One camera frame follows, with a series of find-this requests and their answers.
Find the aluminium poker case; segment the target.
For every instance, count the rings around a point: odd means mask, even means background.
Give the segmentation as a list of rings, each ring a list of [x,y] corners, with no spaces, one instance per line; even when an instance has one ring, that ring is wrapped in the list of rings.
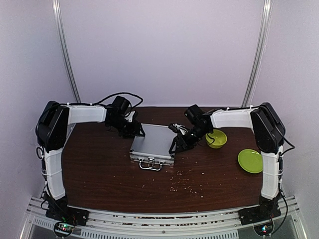
[[[164,166],[174,166],[174,154],[169,153],[176,137],[166,125],[143,123],[145,136],[135,136],[130,149],[130,160],[144,170],[160,171]]]

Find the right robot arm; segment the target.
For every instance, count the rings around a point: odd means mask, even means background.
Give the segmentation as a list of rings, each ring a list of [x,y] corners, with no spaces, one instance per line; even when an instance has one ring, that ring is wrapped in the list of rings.
[[[256,216],[265,220],[272,215],[281,196],[283,156],[286,128],[269,102],[246,108],[219,108],[205,112],[197,104],[186,109],[184,115],[192,124],[188,129],[172,123],[169,129],[176,133],[169,148],[170,154],[193,149],[208,133],[224,127],[249,128],[259,148],[263,161],[263,181]]]

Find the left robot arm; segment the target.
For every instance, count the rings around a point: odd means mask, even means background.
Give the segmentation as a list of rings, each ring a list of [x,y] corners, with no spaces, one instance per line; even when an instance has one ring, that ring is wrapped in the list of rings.
[[[75,215],[68,207],[62,177],[62,152],[67,142],[68,129],[79,123],[104,123],[115,128],[120,137],[145,136],[138,113],[132,103],[119,92],[106,96],[95,103],[58,103],[49,101],[42,112],[36,128],[38,147],[36,153],[41,160],[41,173],[45,182],[45,200],[49,203],[47,214],[67,221]]]

